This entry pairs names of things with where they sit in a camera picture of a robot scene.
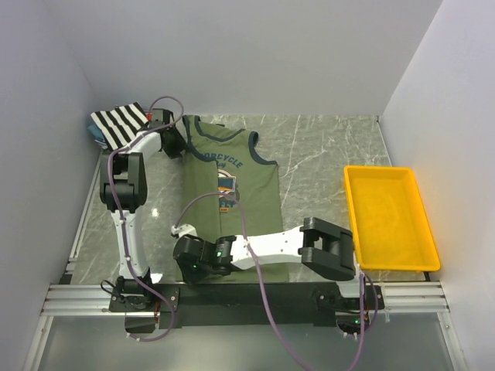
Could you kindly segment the olive green tank top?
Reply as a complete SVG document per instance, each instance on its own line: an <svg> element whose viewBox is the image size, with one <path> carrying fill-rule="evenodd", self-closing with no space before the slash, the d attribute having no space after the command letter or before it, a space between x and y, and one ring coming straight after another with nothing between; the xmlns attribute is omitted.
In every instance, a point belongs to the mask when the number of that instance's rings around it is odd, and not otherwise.
<svg viewBox="0 0 495 371"><path fill-rule="evenodd" d="M206 123L198 116L184 117L183 125L181 222L208 242L282 232L278 163L257 153L258 133Z"/></svg>

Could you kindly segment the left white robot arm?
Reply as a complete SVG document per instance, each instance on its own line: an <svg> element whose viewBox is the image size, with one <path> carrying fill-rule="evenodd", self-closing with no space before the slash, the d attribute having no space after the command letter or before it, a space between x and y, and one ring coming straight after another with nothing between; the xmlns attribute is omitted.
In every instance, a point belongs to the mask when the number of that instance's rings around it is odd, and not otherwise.
<svg viewBox="0 0 495 371"><path fill-rule="evenodd" d="M135 102L90 117L106 144L100 200L111 214L119 249L119 275L111 294L144 311L155 300L142 237L142 209L148 198L145 163L160 151L178 158L185 140L176 129L174 113L163 108L146 111Z"/></svg>

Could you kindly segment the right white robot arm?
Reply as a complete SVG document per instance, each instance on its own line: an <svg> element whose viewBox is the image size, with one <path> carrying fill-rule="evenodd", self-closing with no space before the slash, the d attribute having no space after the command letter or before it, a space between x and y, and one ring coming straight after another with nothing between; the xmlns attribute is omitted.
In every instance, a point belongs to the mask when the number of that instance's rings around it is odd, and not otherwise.
<svg viewBox="0 0 495 371"><path fill-rule="evenodd" d="M335 282L340 301L357 308L367 298L360 283L353 234L315 217L290 230L251 236L219 237L208 242L190 224L171 228L177 239L172 256L186 284L254 283L256 267L302 264L318 276Z"/></svg>

